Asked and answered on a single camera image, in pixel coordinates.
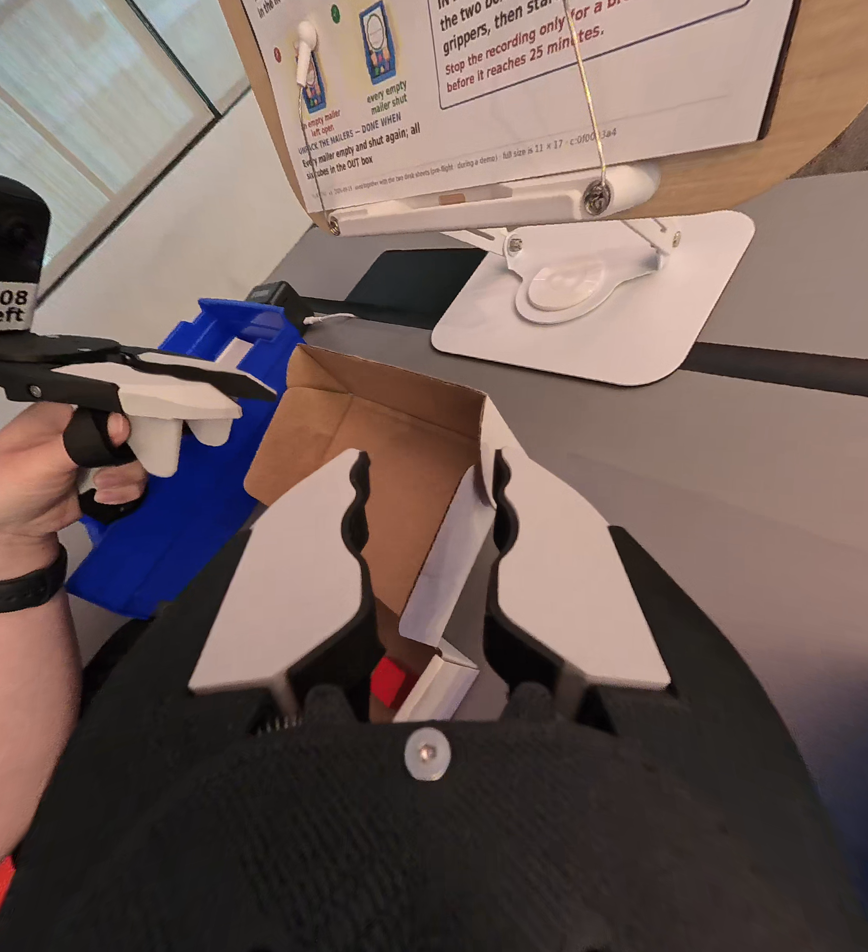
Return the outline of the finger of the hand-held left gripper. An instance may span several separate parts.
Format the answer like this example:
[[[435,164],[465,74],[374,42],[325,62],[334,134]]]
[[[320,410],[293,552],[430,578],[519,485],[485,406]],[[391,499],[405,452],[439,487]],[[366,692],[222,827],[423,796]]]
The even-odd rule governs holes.
[[[121,363],[79,363],[55,370],[117,387],[120,411],[130,422],[128,444],[150,475],[168,478],[178,470],[182,429],[187,425],[204,446],[223,446],[242,415],[236,388],[244,373],[213,363],[160,363],[149,373]]]
[[[233,422],[241,417],[238,401],[275,403],[276,389],[240,369],[229,371],[215,362],[164,351],[139,353],[139,371],[160,384],[160,395],[204,446],[222,446]]]

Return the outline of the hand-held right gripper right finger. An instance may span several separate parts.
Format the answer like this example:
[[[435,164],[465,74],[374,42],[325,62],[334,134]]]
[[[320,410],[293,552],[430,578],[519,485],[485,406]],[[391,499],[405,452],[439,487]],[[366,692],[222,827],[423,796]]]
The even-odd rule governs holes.
[[[520,448],[499,449],[493,470],[483,651],[509,692],[538,684],[579,720],[595,689],[670,688],[606,518]]]

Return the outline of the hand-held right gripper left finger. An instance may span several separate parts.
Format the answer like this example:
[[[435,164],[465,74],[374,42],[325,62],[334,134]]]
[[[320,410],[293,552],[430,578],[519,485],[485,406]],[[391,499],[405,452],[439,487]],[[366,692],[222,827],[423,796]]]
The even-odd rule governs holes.
[[[280,714],[338,688],[369,719],[375,597],[363,556],[370,460],[349,448],[261,514],[188,683],[197,695],[266,690]]]

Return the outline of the blue plastic bin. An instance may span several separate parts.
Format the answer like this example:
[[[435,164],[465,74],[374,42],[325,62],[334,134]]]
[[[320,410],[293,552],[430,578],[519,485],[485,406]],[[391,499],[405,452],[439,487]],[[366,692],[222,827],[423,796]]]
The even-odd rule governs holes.
[[[303,336],[281,310],[223,299],[201,299],[199,305],[199,315],[179,323],[161,350],[215,361],[233,338],[252,341],[238,369],[283,394],[289,359]],[[242,415],[223,446],[204,446],[184,435],[177,472],[150,478],[139,506],[110,523],[83,517],[92,549],[71,573],[69,594],[144,620],[177,598],[245,524],[256,501],[244,479],[276,403],[240,404]]]

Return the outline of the red cube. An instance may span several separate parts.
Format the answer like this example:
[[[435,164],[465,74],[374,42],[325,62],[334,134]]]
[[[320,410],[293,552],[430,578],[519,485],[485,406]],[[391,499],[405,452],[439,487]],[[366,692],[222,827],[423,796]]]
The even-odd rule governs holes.
[[[413,690],[417,675],[398,660],[382,658],[370,680],[371,695],[384,707],[398,711]]]

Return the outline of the person's left forearm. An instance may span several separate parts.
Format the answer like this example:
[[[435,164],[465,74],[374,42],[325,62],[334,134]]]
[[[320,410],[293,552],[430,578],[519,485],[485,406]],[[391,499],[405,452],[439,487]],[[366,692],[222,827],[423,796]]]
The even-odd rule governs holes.
[[[74,729],[81,684],[64,592],[0,613],[0,862],[31,825]]]

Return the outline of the person's left hand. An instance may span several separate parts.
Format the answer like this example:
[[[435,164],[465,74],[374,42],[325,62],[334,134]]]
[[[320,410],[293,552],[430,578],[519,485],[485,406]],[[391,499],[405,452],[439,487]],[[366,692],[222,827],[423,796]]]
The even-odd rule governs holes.
[[[62,435],[68,405],[37,403],[0,430],[0,582],[52,565],[58,534],[81,516],[81,470]]]

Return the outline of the small black device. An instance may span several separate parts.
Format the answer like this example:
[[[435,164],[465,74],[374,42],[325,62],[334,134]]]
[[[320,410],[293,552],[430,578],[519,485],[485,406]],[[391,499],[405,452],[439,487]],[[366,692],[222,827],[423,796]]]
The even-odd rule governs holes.
[[[306,319],[314,316],[308,300],[285,281],[270,282],[252,288],[245,302],[279,308],[286,321],[301,335],[304,335],[308,328]]]

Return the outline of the large glass window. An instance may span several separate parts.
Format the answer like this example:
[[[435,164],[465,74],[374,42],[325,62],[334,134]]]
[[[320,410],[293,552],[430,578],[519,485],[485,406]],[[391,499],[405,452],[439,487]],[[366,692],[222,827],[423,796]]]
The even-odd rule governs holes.
[[[216,1],[0,1],[0,174],[45,199],[51,292],[247,94]]]

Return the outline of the dark rectangular table panel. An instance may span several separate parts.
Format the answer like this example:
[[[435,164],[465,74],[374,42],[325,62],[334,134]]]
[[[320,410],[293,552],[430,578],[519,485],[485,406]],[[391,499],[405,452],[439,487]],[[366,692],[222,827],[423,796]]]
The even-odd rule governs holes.
[[[345,303],[362,319],[431,330],[485,256],[471,246],[384,251]]]

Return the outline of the black wristband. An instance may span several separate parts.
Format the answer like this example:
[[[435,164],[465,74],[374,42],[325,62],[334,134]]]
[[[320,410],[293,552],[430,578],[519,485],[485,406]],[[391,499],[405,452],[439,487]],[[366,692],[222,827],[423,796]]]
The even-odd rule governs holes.
[[[47,566],[23,576],[0,580],[0,614],[36,608],[51,601],[62,589],[68,567],[68,555],[62,545]]]

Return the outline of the instruction sheet on stand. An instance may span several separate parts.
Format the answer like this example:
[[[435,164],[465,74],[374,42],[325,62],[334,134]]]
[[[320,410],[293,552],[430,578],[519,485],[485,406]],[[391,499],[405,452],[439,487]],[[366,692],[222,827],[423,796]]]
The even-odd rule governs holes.
[[[267,123],[267,107],[274,102],[267,86],[261,95],[252,86],[252,79],[260,76],[256,71],[260,64],[242,62],[243,42],[250,48],[254,42],[239,3],[220,2],[287,183],[311,221],[339,235],[328,222],[330,211],[305,209],[287,166],[282,131]],[[631,162],[657,162],[660,184],[650,200],[619,212],[618,218],[688,216],[734,208],[807,164],[861,112],[868,103],[868,2],[797,3],[766,135],[745,145]]]

